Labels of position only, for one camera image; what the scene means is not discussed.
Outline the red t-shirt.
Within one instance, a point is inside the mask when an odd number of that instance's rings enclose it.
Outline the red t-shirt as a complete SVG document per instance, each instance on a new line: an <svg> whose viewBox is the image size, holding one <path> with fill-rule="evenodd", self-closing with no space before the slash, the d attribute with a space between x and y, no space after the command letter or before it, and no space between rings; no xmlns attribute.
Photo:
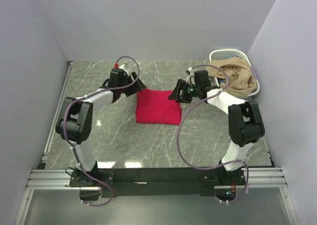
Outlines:
<svg viewBox="0 0 317 225"><path fill-rule="evenodd" d="M136 122L179 125L182 108L176 101L168 99L171 93L172 91L150 89L137 93Z"/></svg>

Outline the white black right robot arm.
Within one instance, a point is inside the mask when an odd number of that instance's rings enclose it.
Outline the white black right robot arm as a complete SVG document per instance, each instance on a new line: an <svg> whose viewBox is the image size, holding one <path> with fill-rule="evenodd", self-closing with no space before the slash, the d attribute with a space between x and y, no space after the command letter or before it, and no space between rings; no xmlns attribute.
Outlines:
<svg viewBox="0 0 317 225"><path fill-rule="evenodd" d="M194 97L222 110L228 115L228 131L231 139L225 156L217 170L217 179L221 184L228 185L242 174L244 158L252 146L265 134L264 123L258 104L246 101L225 92L224 88L212 85L208 72L194 72L194 83L179 79L168 99L177 103L191 103Z"/></svg>

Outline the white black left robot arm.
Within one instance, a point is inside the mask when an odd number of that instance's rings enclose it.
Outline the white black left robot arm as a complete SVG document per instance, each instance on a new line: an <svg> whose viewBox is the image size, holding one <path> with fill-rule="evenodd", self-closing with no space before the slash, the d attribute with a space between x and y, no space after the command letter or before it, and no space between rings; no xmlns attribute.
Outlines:
<svg viewBox="0 0 317 225"><path fill-rule="evenodd" d="M88 143L93 114L116 102L122 94L128 97L146 89L139 75L140 72L127 73L122 68L113 68L96 91L78 98L66 97L62 102L55 131L68 143L75 158L74 178L80 178L87 186L100 182L98 163Z"/></svg>

